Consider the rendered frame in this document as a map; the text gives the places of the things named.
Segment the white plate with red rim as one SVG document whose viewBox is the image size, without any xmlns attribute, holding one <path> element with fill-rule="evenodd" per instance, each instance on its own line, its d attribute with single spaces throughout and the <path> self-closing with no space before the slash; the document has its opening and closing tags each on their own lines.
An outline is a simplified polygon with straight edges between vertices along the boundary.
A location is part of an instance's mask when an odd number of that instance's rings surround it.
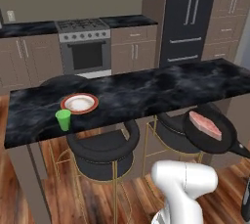
<svg viewBox="0 0 250 224">
<path fill-rule="evenodd" d="M 64 97 L 61 101 L 63 110 L 70 110 L 72 114 L 84 114 L 93 111 L 99 104 L 96 96 L 88 93 L 76 93 Z"/>
</svg>

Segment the raw pink steak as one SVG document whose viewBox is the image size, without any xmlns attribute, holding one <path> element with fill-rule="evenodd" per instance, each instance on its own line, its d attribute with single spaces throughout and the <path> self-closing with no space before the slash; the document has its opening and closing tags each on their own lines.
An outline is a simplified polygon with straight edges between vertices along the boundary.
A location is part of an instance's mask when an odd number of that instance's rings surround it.
<svg viewBox="0 0 250 224">
<path fill-rule="evenodd" d="M 190 111 L 188 115 L 189 120 L 199 131 L 209 135 L 210 137 L 218 141 L 222 140 L 222 132 L 212 120 L 194 111 Z"/>
</svg>

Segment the black frying pan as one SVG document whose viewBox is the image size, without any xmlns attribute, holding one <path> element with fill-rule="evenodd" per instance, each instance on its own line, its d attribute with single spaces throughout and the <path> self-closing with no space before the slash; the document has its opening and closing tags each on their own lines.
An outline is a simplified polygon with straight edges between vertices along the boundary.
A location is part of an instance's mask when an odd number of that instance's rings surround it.
<svg viewBox="0 0 250 224">
<path fill-rule="evenodd" d="M 194 126 L 189 119 L 190 111 L 186 112 L 183 118 L 184 132 L 189 141 L 195 145 L 197 149 L 207 154 L 219 155 L 232 152 L 241 157 L 250 158 L 250 151 L 237 140 L 237 132 L 233 124 L 222 113 L 205 106 L 195 108 L 193 111 L 212 120 L 222 132 L 221 141 L 210 137 Z"/>
</svg>

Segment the brown base cupboard run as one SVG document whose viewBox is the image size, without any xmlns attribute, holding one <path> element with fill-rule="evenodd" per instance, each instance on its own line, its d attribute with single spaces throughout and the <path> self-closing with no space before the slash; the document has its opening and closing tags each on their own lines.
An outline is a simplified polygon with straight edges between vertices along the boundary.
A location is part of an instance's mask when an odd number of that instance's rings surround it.
<svg viewBox="0 0 250 224">
<path fill-rule="evenodd" d="M 154 67 L 157 25 L 120 27 L 111 30 L 113 74 Z"/>
<path fill-rule="evenodd" d="M 63 73 L 56 34 L 0 38 L 0 95 Z"/>
</svg>

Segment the black stool with gold legs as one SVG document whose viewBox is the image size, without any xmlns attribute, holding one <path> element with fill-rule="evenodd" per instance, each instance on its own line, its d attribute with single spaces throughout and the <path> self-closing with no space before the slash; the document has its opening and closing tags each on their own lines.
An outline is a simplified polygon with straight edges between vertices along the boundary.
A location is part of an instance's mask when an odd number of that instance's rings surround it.
<svg viewBox="0 0 250 224">
<path fill-rule="evenodd" d="M 62 88 L 64 86 L 72 85 L 84 85 L 88 84 L 88 79 L 86 77 L 75 75 L 75 74 L 66 74 L 52 77 L 42 83 L 42 86 L 47 87 L 56 87 Z"/>
<path fill-rule="evenodd" d="M 182 132 L 183 118 L 182 114 L 167 116 L 174 121 L 173 128 L 165 126 L 162 117 L 157 116 L 146 124 L 143 175 L 150 173 L 152 165 L 161 159 L 202 162 L 204 153 Z"/>
<path fill-rule="evenodd" d="M 113 185 L 113 224 L 118 224 L 117 185 L 129 173 L 134 163 L 133 151 L 140 140 L 140 129 L 135 119 L 124 122 L 129 134 L 126 137 L 122 129 L 105 132 L 99 135 L 78 139 L 75 134 L 66 136 L 69 148 L 55 159 L 52 145 L 49 145 L 53 166 L 57 179 L 60 180 L 58 165 L 65 153 L 70 154 L 73 185 L 77 192 L 80 205 L 83 205 L 83 194 L 80 189 L 80 176 L 100 183 Z"/>
</svg>

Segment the silver stove with oven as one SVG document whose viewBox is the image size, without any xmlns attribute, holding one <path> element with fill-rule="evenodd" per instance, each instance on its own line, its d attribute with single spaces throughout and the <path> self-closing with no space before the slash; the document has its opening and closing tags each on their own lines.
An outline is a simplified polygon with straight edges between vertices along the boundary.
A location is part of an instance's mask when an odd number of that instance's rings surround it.
<svg viewBox="0 0 250 224">
<path fill-rule="evenodd" d="M 64 74 L 87 78 L 111 75 L 111 35 L 101 19 L 56 22 Z"/>
</svg>

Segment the green cup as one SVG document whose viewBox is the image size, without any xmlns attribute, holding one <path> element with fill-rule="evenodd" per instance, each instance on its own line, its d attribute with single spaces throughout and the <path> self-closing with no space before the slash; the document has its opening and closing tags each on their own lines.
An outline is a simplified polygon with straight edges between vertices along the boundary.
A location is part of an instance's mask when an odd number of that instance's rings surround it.
<svg viewBox="0 0 250 224">
<path fill-rule="evenodd" d="M 70 110 L 59 110 L 56 112 L 55 117 L 60 125 L 62 131 L 68 131 L 70 125 Z"/>
</svg>

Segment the tall brown cupboard run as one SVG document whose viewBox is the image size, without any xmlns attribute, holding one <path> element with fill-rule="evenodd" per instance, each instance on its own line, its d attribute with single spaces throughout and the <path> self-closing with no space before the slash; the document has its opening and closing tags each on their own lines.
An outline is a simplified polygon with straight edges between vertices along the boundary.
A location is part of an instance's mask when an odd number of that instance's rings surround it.
<svg viewBox="0 0 250 224">
<path fill-rule="evenodd" d="M 234 61 L 249 9 L 250 0 L 214 0 L 202 61 Z"/>
</svg>

